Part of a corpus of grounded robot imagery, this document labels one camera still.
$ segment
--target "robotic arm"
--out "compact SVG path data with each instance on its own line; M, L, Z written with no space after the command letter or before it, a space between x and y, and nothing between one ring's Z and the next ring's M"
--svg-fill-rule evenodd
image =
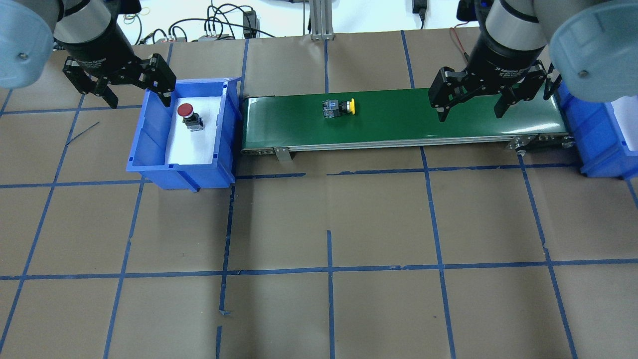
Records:
M0 9L1 87L34 83L55 37L71 55L63 72L80 93L100 96L116 108L118 99L108 85L132 84L170 106L175 74L159 54L137 57L116 22L120 14L139 12L139 0L0 0Z
M482 95L501 95L494 106L501 118L544 83L549 99L561 79L590 102L638 93L638 0L461 0L457 16L478 20L481 34L467 67L441 68L430 87L441 122L453 106ZM538 60L548 42L549 72L560 72L554 82Z

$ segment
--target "white paper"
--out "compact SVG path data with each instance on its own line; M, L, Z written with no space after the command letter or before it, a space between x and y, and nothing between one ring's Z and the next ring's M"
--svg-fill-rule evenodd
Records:
M621 97L611 103L627 148L638 150L638 97Z
M204 129L191 132L177 114L182 103L190 103L200 115ZM166 146L165 164L197 165L211 164L217 136L217 115L221 106L221 97L183 97L177 99L170 125Z

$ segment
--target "blue plastic box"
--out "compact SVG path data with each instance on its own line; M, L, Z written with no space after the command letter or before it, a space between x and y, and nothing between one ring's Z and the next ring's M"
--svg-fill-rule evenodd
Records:
M638 151L627 148L611 103L582 101L572 96L565 85L558 92L581 154L581 172L589 177L638 176Z
M226 188L234 183L235 124L241 119L237 81L239 78L178 80L169 108L164 107L156 94L147 90L126 170L139 172L165 190L188 189L196 192L200 188ZM165 164L176 99L208 96L221 97L212 163Z

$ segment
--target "light blue joint cap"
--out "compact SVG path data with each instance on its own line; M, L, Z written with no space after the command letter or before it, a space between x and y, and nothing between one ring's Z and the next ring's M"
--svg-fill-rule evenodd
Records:
M638 0L587 8L556 30L550 56L569 91L610 102L638 94Z
M15 1L0 0L0 87L36 82L52 49L51 28L40 16Z

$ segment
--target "green conveyor belt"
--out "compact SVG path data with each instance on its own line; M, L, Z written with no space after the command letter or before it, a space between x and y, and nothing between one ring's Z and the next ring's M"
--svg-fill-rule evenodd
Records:
M356 101L356 115L325 119L322 102ZM494 116L498 96L455 106L446 122L429 106L427 89L402 89L248 98L242 151L287 147L290 151L507 141L516 135L563 134L554 99L542 96Z

